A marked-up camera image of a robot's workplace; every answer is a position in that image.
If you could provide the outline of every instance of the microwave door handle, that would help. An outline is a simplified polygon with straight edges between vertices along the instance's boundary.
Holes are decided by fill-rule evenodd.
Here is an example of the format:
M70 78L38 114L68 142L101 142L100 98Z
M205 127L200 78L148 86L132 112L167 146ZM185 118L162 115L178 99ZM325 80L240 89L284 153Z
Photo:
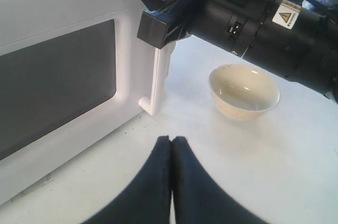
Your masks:
M171 53L175 43L170 43L162 49L155 49L153 83L151 97L144 96L138 104L151 116L156 115L161 109L164 96L164 83L168 75Z

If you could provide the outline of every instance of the microwave window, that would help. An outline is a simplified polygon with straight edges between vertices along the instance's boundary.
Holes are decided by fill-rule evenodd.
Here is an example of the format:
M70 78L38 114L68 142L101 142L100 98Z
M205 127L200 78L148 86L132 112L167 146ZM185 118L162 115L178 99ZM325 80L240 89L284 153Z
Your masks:
M0 160L115 92L114 20L0 56Z

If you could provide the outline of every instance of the white microwave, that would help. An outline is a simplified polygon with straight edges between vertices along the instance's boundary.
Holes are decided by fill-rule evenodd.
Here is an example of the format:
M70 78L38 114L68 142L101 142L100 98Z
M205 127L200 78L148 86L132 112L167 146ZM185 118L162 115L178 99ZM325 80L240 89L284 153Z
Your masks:
M137 38L140 0L0 0L0 204L143 109L174 44Z

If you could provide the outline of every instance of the bowl rim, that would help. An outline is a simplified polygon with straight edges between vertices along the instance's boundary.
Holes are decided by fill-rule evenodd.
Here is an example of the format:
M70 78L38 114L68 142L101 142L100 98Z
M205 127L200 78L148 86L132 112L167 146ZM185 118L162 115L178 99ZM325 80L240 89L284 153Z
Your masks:
M248 69L253 69L255 71L258 71L259 73L262 73L264 76L266 76L268 79L271 80L271 82L276 86L276 89L278 91L278 97L277 97L277 101L269 108L266 108L266 109L260 109L260 110L249 110L249 109L243 109L243 108L240 108L240 107L237 107L235 105L232 105L230 103L228 103L227 101L224 101L218 93L215 92L215 90L213 89L212 85L211 85L211 76L218 70L220 70L221 68L225 67L225 66L236 66L236 67L245 67L245 68L248 68ZM212 91L212 93L217 96L217 98L219 98L222 102L226 103L227 105L229 105L230 107L232 108L235 108L235 109L238 109L238 110L241 110L241 111L245 111L245 112L249 112L249 113L265 113L265 112L268 112L270 110L273 110L274 108L277 107L277 105L279 104L280 102L280 99L281 99L281 93L280 93L280 88L278 86L278 84L275 82L275 80L270 76L268 75L267 73L265 73L261 68L258 68L258 67L254 67L254 66L251 66L251 65L247 65L247 64L224 64L224 65L221 65L217 68L214 68L210 74L209 74L209 79L208 79L208 83L209 83L209 88L210 90Z

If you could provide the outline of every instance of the white table surface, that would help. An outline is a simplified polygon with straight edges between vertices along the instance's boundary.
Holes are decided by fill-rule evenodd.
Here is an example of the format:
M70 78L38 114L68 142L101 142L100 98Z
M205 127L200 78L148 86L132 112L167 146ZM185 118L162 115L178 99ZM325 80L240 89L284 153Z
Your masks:
M215 181L272 224L338 223L338 105L275 77L279 106L233 122L213 106L209 72L242 61L197 38L172 55L161 113L142 113L0 207L0 223L80 223L130 182L160 135L186 136Z

